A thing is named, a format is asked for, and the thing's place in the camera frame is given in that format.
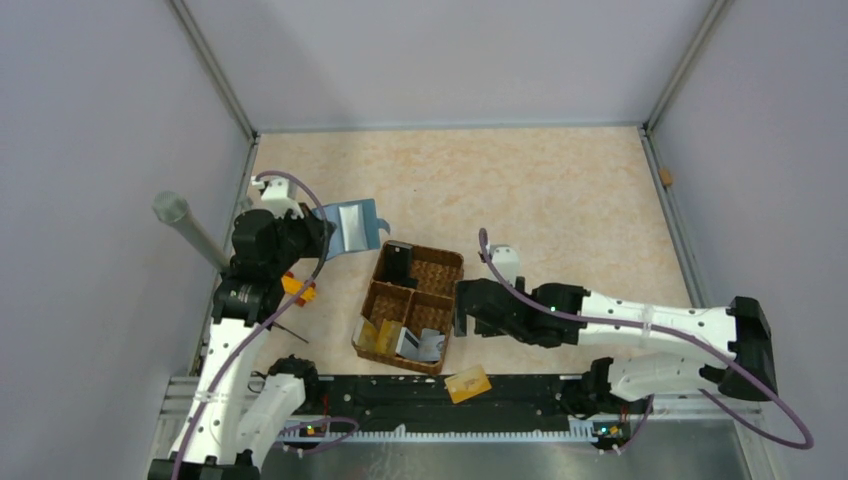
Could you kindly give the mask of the blue leather card holder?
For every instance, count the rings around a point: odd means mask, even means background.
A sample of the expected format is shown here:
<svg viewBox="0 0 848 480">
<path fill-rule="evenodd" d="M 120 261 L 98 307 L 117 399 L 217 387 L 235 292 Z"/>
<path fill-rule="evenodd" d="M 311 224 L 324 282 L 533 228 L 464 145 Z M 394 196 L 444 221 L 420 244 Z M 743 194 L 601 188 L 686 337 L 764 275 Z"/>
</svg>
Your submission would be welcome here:
<svg viewBox="0 0 848 480">
<path fill-rule="evenodd" d="M 323 209 L 324 218 L 335 226 L 327 260 L 379 249 L 381 233 L 391 234 L 391 226 L 379 216 L 374 198 L 331 203 L 324 205 Z"/>
</svg>

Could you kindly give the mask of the gold credit card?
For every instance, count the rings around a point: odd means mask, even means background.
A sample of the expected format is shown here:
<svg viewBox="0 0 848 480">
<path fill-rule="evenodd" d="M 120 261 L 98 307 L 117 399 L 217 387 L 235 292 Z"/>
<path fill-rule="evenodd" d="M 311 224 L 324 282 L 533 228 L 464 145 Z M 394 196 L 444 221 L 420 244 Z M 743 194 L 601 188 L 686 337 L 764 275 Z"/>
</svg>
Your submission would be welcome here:
<svg viewBox="0 0 848 480">
<path fill-rule="evenodd" d="M 481 364 L 448 376 L 444 384 L 453 404 L 463 403 L 492 389 L 489 376 Z"/>
</svg>

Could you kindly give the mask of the white blue card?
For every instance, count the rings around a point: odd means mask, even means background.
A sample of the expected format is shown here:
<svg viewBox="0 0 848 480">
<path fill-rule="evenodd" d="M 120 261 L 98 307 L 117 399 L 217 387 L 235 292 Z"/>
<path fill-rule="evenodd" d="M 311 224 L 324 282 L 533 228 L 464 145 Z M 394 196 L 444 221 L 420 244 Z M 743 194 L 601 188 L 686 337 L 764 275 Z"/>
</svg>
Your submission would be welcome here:
<svg viewBox="0 0 848 480">
<path fill-rule="evenodd" d="M 403 327 L 395 354 L 411 361 L 438 363 L 442 359 L 446 340 L 446 335 L 439 330 L 424 328 L 421 335 L 416 336 L 410 329 Z"/>
</svg>

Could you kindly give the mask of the woven wicker tray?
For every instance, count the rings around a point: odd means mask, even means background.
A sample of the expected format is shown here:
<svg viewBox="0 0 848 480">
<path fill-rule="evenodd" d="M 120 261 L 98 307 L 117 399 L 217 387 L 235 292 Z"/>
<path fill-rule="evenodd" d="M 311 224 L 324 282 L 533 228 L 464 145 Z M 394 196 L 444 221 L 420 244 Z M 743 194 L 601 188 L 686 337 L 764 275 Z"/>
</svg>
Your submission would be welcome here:
<svg viewBox="0 0 848 480">
<path fill-rule="evenodd" d="M 388 242 L 380 249 L 361 307 L 360 320 L 369 320 L 377 327 L 383 320 L 397 321 L 416 336 L 420 336 L 424 328 L 439 330 L 447 337 L 442 359 L 438 363 L 422 363 L 397 355 L 365 352 L 353 345 L 352 336 L 351 345 L 356 355 L 363 359 L 428 375 L 439 374 L 453 330 L 456 284 L 464 276 L 464 257 L 458 252 L 406 243 L 413 247 L 411 276 L 418 280 L 417 287 L 410 289 L 382 280 L 384 247 Z"/>
</svg>

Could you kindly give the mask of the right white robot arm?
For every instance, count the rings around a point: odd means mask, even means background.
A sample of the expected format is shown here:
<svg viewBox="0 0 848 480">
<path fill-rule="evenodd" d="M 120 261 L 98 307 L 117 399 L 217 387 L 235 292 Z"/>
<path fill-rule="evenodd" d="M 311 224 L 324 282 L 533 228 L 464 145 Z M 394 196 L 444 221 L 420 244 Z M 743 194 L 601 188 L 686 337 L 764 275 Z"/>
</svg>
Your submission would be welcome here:
<svg viewBox="0 0 848 480">
<path fill-rule="evenodd" d="M 466 319 L 482 336 L 528 345 L 616 345 L 648 351 L 642 359 L 595 361 L 586 397 L 600 412 L 654 393 L 703 389 L 737 400 L 777 395 L 772 332 L 760 302 L 737 296 L 726 307 L 676 308 L 616 299 L 581 286 L 546 283 L 526 293 L 496 280 L 456 287 L 456 334 Z"/>
</svg>

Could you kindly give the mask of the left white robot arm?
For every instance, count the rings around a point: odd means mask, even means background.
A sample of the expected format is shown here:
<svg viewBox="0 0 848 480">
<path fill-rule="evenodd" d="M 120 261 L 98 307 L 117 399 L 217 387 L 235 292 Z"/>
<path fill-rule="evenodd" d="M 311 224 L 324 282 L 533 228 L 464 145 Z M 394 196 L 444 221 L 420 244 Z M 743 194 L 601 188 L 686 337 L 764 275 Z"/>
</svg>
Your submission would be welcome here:
<svg viewBox="0 0 848 480">
<path fill-rule="evenodd" d="M 293 303 L 282 279 L 301 259 L 325 261 L 335 231 L 324 208 L 281 217 L 249 210 L 234 222 L 234 253 L 217 287 L 210 343 L 187 419 L 170 453 L 151 462 L 150 479 L 258 479 L 285 421 L 319 404 L 313 363 L 287 360 L 245 404 L 251 372 L 271 325 Z"/>
</svg>

